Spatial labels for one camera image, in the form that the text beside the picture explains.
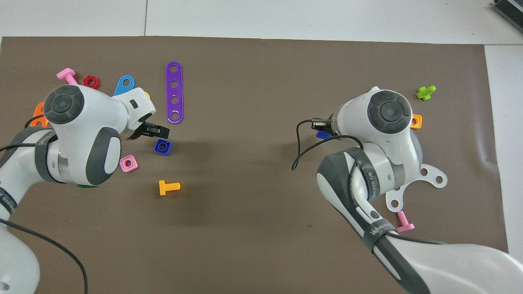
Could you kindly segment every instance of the red hexagonal nut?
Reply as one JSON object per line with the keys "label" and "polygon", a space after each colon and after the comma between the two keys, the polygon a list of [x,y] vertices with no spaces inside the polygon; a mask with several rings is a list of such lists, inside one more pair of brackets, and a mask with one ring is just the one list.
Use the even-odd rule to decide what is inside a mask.
{"label": "red hexagonal nut", "polygon": [[93,75],[88,75],[84,79],[84,86],[97,89],[100,86],[100,79]]}

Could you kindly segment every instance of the purple bar with holes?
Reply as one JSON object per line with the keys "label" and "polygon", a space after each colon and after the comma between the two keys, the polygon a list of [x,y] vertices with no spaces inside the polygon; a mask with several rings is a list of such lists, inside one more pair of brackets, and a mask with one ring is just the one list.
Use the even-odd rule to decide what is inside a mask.
{"label": "purple bar with holes", "polygon": [[180,123],[184,119],[184,82],[179,62],[171,61],[165,67],[165,94],[167,120]]}

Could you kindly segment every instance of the green toy piece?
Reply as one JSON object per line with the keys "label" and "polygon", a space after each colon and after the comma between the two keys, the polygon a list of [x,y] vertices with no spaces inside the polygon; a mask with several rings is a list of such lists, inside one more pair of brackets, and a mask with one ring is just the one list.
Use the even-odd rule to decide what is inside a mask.
{"label": "green toy piece", "polygon": [[434,93],[435,90],[435,86],[430,86],[428,88],[421,87],[418,89],[418,94],[416,94],[416,96],[418,97],[418,99],[423,99],[423,101],[427,101],[430,99],[430,95]]}

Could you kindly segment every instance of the gray button pad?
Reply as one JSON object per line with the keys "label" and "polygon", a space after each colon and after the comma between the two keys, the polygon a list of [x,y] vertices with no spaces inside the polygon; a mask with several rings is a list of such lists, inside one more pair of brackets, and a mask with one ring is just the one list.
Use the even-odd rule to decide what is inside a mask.
{"label": "gray button pad", "polygon": [[379,131],[395,134],[410,123],[412,110],[405,97],[388,90],[372,95],[367,115],[370,123]]}
{"label": "gray button pad", "polygon": [[73,85],[52,91],[43,103],[43,114],[51,123],[62,125],[74,120],[84,108],[84,95]]}

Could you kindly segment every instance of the white floor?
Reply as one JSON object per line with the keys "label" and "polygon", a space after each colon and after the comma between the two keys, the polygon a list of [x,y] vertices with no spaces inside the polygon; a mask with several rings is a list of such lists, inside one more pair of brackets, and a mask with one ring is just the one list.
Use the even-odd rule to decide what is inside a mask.
{"label": "white floor", "polygon": [[1,1],[1,36],[198,36],[485,44],[508,247],[523,262],[523,33],[488,0]]}

